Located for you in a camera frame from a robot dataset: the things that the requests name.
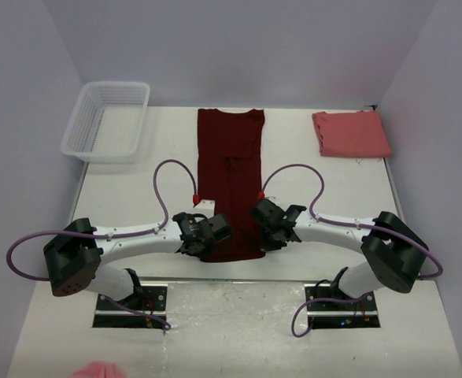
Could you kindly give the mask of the dark red t shirt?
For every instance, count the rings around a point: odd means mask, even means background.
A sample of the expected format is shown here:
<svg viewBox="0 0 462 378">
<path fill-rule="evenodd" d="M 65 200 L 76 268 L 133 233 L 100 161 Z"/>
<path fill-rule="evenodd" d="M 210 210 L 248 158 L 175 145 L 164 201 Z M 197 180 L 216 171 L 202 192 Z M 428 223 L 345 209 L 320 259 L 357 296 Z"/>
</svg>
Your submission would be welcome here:
<svg viewBox="0 0 462 378">
<path fill-rule="evenodd" d="M 216 214 L 224 214 L 233 236 L 201 258 L 221 263 L 264 256 L 260 231 L 249 215 L 261 192 L 261 140 L 265 123 L 262 110 L 225 113 L 199 109 L 198 194 L 215 202 Z"/>
</svg>

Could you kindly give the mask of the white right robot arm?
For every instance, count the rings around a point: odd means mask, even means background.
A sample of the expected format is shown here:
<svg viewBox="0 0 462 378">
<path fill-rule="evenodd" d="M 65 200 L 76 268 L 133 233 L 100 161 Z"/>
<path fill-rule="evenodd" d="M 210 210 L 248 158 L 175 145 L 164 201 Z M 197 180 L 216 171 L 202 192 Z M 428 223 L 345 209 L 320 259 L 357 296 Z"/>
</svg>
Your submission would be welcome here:
<svg viewBox="0 0 462 378">
<path fill-rule="evenodd" d="M 386 287 L 408 294 L 427 257 L 427 244 L 394 213 L 375 218 L 329 220 L 304 206 L 286 210 L 262 198 L 250 210 L 258 223 L 266 251 L 288 243 L 323 243 L 364 256 L 364 262 L 342 268 L 331 281 L 329 298 L 350 300 Z"/>
</svg>

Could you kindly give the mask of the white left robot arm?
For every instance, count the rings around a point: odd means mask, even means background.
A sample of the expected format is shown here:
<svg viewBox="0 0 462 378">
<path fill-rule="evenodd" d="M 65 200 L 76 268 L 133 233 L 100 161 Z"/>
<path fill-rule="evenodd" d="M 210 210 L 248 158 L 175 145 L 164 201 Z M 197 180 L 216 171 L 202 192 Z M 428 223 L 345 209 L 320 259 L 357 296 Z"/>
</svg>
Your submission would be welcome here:
<svg viewBox="0 0 462 378">
<path fill-rule="evenodd" d="M 207 218 L 178 213 L 165 225 L 96 228 L 87 218 L 73 221 L 43 247 L 51 291 L 55 297 L 90 291 L 121 302 L 142 295 L 133 269 L 111 266 L 115 261 L 147 254 L 186 254 L 204 257 L 231 238 L 223 214 Z"/>
</svg>

